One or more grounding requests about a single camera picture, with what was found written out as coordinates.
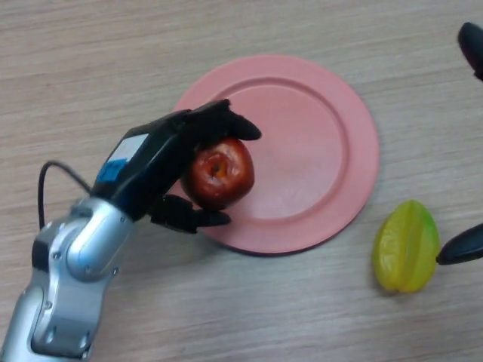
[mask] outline pink plate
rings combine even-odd
[[[369,199],[379,170],[377,130],[342,79],[295,57],[261,55],[221,66],[176,105],[228,98],[262,130],[246,142],[255,186],[226,212],[232,223],[203,232],[250,253],[305,250],[344,229]],[[179,185],[172,190],[182,195]]]

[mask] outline red apple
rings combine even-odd
[[[200,150],[181,179],[184,192],[206,210],[223,210],[246,196],[255,182],[245,145],[226,138]]]

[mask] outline wooden table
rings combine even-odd
[[[480,361],[483,262],[439,268],[413,296],[371,278],[374,235],[422,201],[446,241],[483,218],[483,84],[457,47],[479,0],[4,0],[0,4],[0,330],[30,274],[41,163],[90,181],[130,127],[208,70],[292,54],[365,100],[382,168],[344,233],[307,253],[241,256],[144,222],[107,296],[95,362]],[[82,193],[49,173],[48,218]]]

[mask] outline blue label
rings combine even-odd
[[[97,175],[97,181],[102,183],[111,183],[117,179],[119,173],[127,164],[128,160],[123,158],[122,160],[107,161],[103,168],[100,169]]]

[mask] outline robotic arm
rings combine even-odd
[[[136,222],[179,232],[225,225],[222,212],[194,210],[167,192],[198,147],[223,137],[257,140],[261,132],[228,100],[171,113],[129,130],[107,158],[88,197],[43,226],[32,246],[32,277],[9,324],[0,362],[89,360],[103,300],[119,271]]]

